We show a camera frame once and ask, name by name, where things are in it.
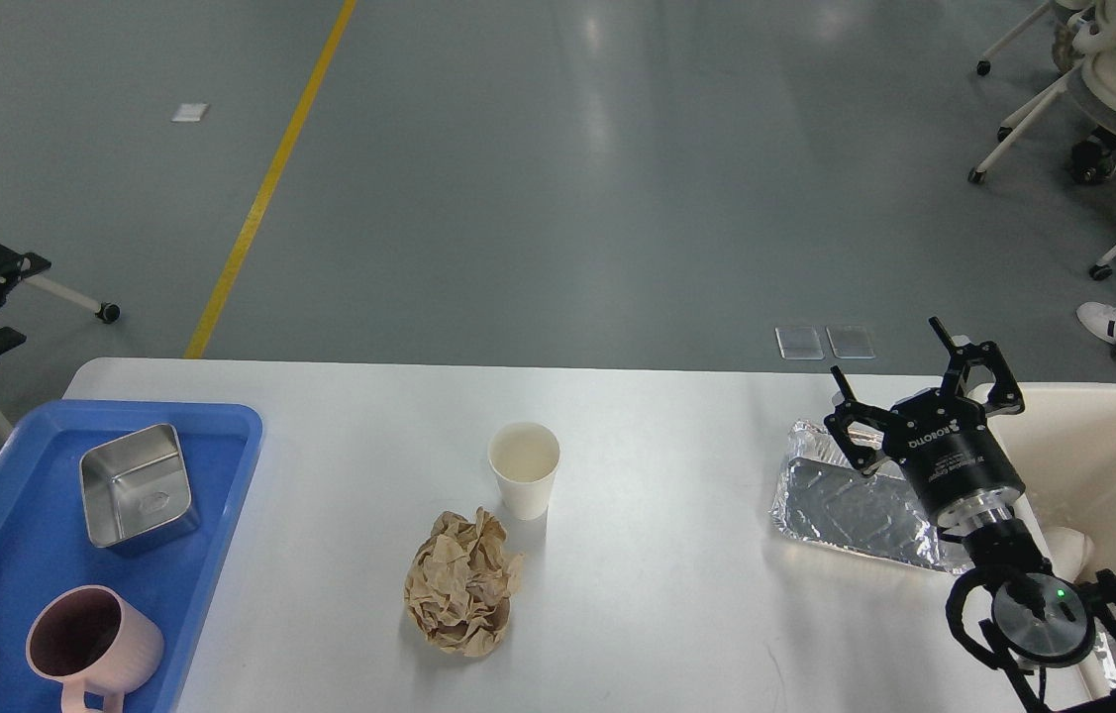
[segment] mug handle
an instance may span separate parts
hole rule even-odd
[[[86,684],[83,682],[66,682],[60,691],[60,713],[122,713],[124,693],[104,696],[104,710],[86,707]]]

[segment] yellow floor line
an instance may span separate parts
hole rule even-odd
[[[219,281],[214,283],[214,292],[210,293],[210,301],[205,302],[205,310],[201,312],[201,319],[196,321],[192,339],[187,343],[187,350],[183,351],[185,359],[200,359],[205,354],[205,346],[214,334],[215,325],[219,324],[219,316],[222,315],[223,306],[228,302],[228,295],[232,292],[232,285],[235,285],[237,276],[241,274],[241,266],[244,266],[246,256],[250,253],[253,235],[258,233],[259,225],[262,224],[262,216],[268,212],[268,203],[271,203],[271,195],[277,191],[280,174],[286,171],[289,154],[295,150],[295,144],[298,144],[298,135],[304,131],[307,114],[310,113],[312,104],[316,103],[316,94],[319,93],[324,73],[328,71],[333,52],[337,50],[341,31],[345,30],[346,22],[350,22],[350,13],[355,11],[355,2],[356,0],[346,0],[345,3],[341,3],[337,21],[333,22],[333,31],[329,32],[328,39],[324,40],[324,49],[320,50],[320,56],[316,60],[312,76],[308,78],[307,86],[304,87],[304,95],[298,99],[298,108],[295,108],[295,115],[290,117],[289,126],[286,127],[286,135],[281,136],[277,154],[271,157],[268,175],[262,177],[259,194],[254,195],[253,203],[250,204],[250,214],[246,215],[244,224],[241,225],[237,241],[232,244],[232,252],[229,253],[228,261],[223,264],[223,274],[219,276]]]

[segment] pink mug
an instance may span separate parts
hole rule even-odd
[[[164,640],[151,623],[106,586],[79,586],[57,596],[33,619],[25,659],[38,676],[60,682],[62,713],[86,713],[85,696],[104,696],[104,713],[157,672]]]

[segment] blue tray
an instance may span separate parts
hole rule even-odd
[[[133,559],[99,550],[87,541],[78,461],[100,443],[161,423],[179,432],[201,526]],[[0,713],[60,710],[59,684],[25,663],[25,636],[42,606],[85,584],[113,587],[165,636],[157,673],[127,695],[124,710],[173,710],[261,437],[259,415],[231,403],[55,401],[16,425],[0,452]]]

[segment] robotiq logo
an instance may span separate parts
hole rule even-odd
[[[910,440],[910,447],[918,447],[927,443],[932,443],[935,439],[943,435],[950,435],[952,433],[960,433],[962,430],[958,427],[958,418],[950,421],[950,425],[934,430],[932,433],[925,433],[920,435],[920,437],[914,437]]]

